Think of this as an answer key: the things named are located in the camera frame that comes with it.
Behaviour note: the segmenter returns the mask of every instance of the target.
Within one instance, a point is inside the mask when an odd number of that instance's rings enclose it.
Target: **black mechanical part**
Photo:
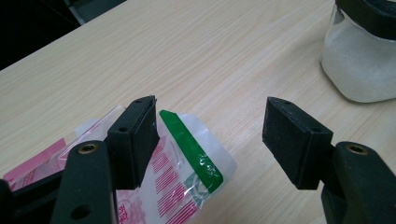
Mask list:
[[[117,189],[140,187],[149,159],[159,141],[155,97],[133,101],[107,132]]]
[[[116,189],[141,185],[159,141],[155,103],[154,96],[132,102],[111,136],[73,147],[59,173],[14,192],[0,180],[0,222],[118,223]]]
[[[269,97],[262,141],[297,189],[316,189],[328,223],[396,223],[396,177],[369,147],[341,142],[291,102]]]

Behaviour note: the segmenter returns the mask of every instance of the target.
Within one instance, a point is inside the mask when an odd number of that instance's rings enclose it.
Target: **light wood grain surface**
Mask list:
[[[396,172],[396,101],[346,100],[319,66],[330,0],[129,0],[0,72],[0,175],[115,105],[200,118],[238,164],[192,223],[325,223],[262,142],[268,96],[374,148]]]

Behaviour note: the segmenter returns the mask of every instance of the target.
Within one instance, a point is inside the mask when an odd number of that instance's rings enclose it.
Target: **jar lid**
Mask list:
[[[335,4],[370,34],[396,40],[395,0],[335,0]]]

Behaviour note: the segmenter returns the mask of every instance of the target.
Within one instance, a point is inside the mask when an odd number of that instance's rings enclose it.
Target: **green zipper seal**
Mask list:
[[[224,180],[218,167],[206,155],[176,113],[162,110],[160,116],[209,193],[215,191]]]

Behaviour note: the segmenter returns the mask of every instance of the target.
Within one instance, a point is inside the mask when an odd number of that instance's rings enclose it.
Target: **white plastic container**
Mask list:
[[[346,98],[396,98],[395,12],[396,3],[388,0],[336,1],[321,65]]]

